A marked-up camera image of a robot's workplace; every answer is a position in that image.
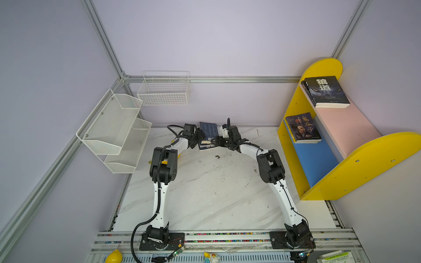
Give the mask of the blue book front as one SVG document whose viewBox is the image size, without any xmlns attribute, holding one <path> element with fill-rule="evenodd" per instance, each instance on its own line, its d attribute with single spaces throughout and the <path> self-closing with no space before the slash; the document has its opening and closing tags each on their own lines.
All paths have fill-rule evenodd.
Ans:
<svg viewBox="0 0 421 263">
<path fill-rule="evenodd" d="M 219 130 L 216 123 L 200 122 L 200 129 L 205 134 L 205 140 L 211 141 L 219 136 Z"/>
</svg>

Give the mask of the purple old man book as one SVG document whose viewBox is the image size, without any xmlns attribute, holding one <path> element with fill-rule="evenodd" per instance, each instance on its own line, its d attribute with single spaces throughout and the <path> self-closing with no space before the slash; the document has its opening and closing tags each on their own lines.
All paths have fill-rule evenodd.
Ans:
<svg viewBox="0 0 421 263">
<path fill-rule="evenodd" d="M 322 136 L 311 117 L 311 113 L 287 116 L 285 121 L 293 143 L 317 144 L 322 141 Z"/>
</svg>

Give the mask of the black book with barcode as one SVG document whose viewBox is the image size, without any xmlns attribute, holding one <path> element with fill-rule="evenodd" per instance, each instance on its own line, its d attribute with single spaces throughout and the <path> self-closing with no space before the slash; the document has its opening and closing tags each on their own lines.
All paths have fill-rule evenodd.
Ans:
<svg viewBox="0 0 421 263">
<path fill-rule="evenodd" d="M 347 108 L 350 106 L 350 101 L 336 76 L 308 77 L 300 84 L 316 108 Z"/>
</svg>

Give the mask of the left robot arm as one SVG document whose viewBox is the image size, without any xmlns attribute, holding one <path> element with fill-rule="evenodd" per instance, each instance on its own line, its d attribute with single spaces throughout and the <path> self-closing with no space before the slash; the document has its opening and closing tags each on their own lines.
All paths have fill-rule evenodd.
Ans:
<svg viewBox="0 0 421 263">
<path fill-rule="evenodd" d="M 170 240 L 169 219 L 166 215 L 166 200 L 169 185 L 175 181 L 178 172 L 178 156 L 187 149 L 194 149 L 204 138 L 204 132 L 195 124 L 185 124 L 182 131 L 174 133 L 175 140 L 169 145 L 153 150 L 150 177 L 154 186 L 153 216 L 138 224 L 132 234 L 146 226 L 139 250 L 164 250 L 173 242 Z"/>
</svg>

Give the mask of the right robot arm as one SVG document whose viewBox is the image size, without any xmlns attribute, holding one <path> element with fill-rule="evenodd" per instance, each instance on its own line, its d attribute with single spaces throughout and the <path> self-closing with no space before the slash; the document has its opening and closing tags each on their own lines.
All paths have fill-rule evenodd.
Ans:
<svg viewBox="0 0 421 263">
<path fill-rule="evenodd" d="M 310 245 L 314 248 L 314 240 L 309 229 L 307 218 L 298 212 L 293 198 L 288 190 L 285 168 L 277 150 L 267 150 L 242 138 L 236 126 L 230 123 L 221 126 L 222 135 L 212 140 L 216 146 L 225 147 L 253 158 L 258 163 L 259 175 L 275 194 L 284 216 L 284 245 L 290 249 Z"/>
</svg>

